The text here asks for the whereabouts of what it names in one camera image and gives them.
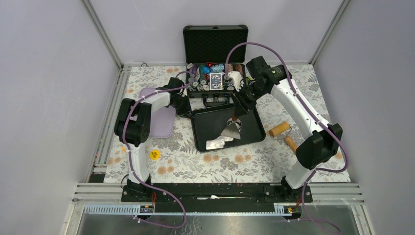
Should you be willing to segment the black baking tray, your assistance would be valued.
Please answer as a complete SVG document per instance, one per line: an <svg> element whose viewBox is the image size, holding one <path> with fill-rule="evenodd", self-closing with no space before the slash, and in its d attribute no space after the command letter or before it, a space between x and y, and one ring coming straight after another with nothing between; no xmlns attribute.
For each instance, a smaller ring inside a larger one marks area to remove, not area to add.
<svg viewBox="0 0 415 235"><path fill-rule="evenodd" d="M231 118L234 105L226 104L212 106L192 111L191 125L196 149L208 152L206 142L213 140L221 134ZM232 148L263 141L266 137L257 109L238 118L241 121L241 139L224 144L224 148Z"/></svg>

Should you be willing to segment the metal dough scraper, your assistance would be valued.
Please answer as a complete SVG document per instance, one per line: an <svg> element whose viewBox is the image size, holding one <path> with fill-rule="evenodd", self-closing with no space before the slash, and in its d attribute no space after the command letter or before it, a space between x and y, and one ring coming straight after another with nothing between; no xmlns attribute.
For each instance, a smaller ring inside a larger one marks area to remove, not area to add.
<svg viewBox="0 0 415 235"><path fill-rule="evenodd" d="M242 121L236 117L235 109L232 112L232 117L228 120L227 126L221 132L221 136L232 137L234 139L241 139Z"/></svg>

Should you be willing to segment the wooden rolling pin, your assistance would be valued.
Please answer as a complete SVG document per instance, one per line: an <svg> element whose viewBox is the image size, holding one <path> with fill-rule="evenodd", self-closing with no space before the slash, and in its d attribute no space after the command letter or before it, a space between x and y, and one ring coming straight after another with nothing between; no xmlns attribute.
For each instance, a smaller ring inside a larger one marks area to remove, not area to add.
<svg viewBox="0 0 415 235"><path fill-rule="evenodd" d="M271 128L268 133L274 140L283 140L293 153L296 152L298 146L295 144L294 140L291 137L291 132L293 128L286 121L280 123L277 126Z"/></svg>

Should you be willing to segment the white dough disc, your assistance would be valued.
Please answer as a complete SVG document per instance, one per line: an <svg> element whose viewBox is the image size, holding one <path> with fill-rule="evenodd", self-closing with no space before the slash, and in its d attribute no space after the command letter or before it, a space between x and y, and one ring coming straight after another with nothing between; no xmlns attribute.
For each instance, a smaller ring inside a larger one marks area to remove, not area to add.
<svg viewBox="0 0 415 235"><path fill-rule="evenodd" d="M234 138L219 136L214 140L206 141L206 150L215 150L224 148L225 143L233 141Z"/></svg>

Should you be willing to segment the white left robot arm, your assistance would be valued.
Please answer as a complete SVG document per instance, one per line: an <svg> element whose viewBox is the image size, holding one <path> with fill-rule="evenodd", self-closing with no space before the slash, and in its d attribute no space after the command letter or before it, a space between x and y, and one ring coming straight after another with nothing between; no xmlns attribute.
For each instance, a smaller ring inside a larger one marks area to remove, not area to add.
<svg viewBox="0 0 415 235"><path fill-rule="evenodd" d="M188 85L171 77L167 85L156 88L138 100L124 98L121 101L114 126L114 134L127 148L129 173L127 188L140 201L151 197L152 186L144 143L150 136L151 115L161 108L172 107L175 115L186 116L191 112L187 96Z"/></svg>

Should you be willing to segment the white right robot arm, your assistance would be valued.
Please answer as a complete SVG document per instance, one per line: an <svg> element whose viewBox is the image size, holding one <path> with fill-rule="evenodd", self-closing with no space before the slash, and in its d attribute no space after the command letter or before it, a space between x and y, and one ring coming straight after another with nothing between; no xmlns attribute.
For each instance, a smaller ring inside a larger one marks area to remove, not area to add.
<svg viewBox="0 0 415 235"><path fill-rule="evenodd" d="M285 176L281 197L288 202L300 195L300 187L322 163L335 156L343 130L339 124L330 124L306 100L291 78L285 64L271 67L262 56L246 64L253 83L246 83L238 71L229 71L227 77L234 84L232 99L234 116L250 112L257 100L270 94L279 101L299 128L304 141L295 151L297 162Z"/></svg>

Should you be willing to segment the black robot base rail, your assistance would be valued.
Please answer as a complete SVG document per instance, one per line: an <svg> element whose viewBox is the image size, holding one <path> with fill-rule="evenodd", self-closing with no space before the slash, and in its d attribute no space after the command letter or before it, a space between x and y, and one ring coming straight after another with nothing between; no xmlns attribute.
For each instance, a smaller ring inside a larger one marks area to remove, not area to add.
<svg viewBox="0 0 415 235"><path fill-rule="evenodd" d="M313 201L309 186L303 190L272 183L154 183L151 187L128 183L121 193L122 202L249 199L255 203L296 204L302 197L305 203Z"/></svg>

